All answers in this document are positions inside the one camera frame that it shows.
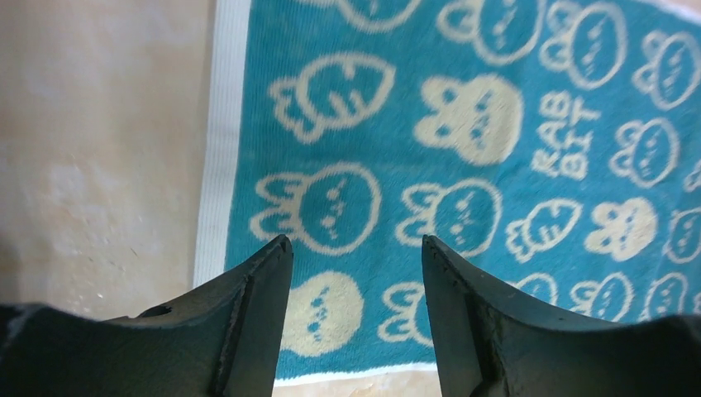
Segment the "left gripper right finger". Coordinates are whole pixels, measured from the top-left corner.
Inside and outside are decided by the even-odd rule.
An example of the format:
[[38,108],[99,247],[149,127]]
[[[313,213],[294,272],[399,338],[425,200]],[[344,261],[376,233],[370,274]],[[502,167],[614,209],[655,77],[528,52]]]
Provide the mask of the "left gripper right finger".
[[434,236],[422,275],[444,396],[697,396],[700,318],[624,324],[543,302]]

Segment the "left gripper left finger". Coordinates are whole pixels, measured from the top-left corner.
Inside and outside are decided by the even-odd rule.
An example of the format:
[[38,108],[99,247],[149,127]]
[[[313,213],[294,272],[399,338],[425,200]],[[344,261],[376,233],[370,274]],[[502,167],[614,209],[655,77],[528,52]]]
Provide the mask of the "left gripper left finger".
[[1,307],[4,396],[269,396],[293,269],[280,235],[235,268],[140,315],[96,321]]

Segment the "teal rabbit pattern towel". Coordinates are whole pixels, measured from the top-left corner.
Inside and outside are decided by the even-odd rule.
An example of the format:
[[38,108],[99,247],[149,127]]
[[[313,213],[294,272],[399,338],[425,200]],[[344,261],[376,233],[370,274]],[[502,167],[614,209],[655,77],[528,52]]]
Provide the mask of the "teal rabbit pattern towel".
[[280,234],[282,385],[434,368],[426,235],[576,313],[698,313],[699,13],[218,2],[195,284]]

